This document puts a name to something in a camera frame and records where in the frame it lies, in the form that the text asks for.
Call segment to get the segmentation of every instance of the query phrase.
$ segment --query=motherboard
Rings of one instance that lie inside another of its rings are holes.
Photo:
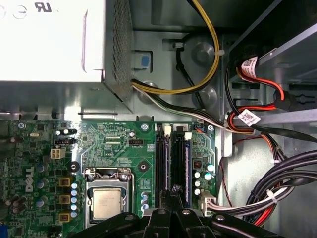
[[[194,123],[0,121],[0,238],[68,238],[139,217],[177,184],[216,196],[214,130]]]

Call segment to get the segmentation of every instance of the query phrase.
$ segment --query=cpu socket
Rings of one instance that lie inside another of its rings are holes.
[[[128,168],[86,168],[85,228],[134,212],[134,175]]]

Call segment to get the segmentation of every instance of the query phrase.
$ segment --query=dell logo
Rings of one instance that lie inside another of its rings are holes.
[[[33,192],[33,176],[34,176],[34,167],[32,166],[30,169],[26,170],[26,186],[25,191],[26,192]]]

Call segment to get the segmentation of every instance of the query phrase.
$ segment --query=power supply vent grille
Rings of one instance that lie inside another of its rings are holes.
[[[127,98],[131,93],[132,22],[128,0],[114,1],[113,77]]]

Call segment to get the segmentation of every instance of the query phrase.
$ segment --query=white label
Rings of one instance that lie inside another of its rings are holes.
[[[258,60],[258,57],[255,56],[242,63],[241,69],[245,75],[250,76],[252,78],[257,77],[255,73],[257,60]]]
[[[240,115],[238,115],[238,118],[241,121],[243,121],[247,126],[252,126],[261,121],[261,118],[259,118],[254,113],[250,112],[248,109],[245,109]]]

